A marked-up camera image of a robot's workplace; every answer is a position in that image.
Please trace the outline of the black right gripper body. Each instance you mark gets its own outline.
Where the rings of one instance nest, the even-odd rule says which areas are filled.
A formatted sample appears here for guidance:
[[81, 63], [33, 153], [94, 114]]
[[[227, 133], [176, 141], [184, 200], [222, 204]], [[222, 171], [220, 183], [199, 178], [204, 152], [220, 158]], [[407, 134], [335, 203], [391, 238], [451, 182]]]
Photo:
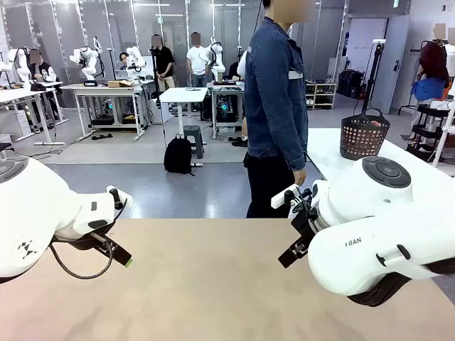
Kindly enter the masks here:
[[316, 208], [311, 208], [309, 210], [302, 209], [296, 216], [292, 219], [292, 227], [301, 235], [298, 239], [298, 244], [304, 246], [310, 245], [312, 239], [318, 232], [316, 227], [316, 220], [319, 217]]

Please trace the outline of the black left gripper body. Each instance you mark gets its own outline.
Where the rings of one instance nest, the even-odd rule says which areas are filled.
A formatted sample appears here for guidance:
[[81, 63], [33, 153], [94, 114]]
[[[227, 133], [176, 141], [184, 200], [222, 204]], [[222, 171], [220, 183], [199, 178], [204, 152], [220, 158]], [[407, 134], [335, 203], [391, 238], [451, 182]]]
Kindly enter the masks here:
[[79, 239], [69, 239], [69, 238], [63, 238], [54, 235], [53, 236], [53, 241], [54, 242], [61, 242], [61, 243], [68, 243], [73, 245], [74, 247], [76, 245], [81, 245], [81, 249], [91, 249], [95, 248], [98, 245], [104, 245], [107, 241], [106, 237], [103, 237], [102, 235], [99, 235], [95, 232], [90, 232], [88, 234], [84, 234], [81, 236]]

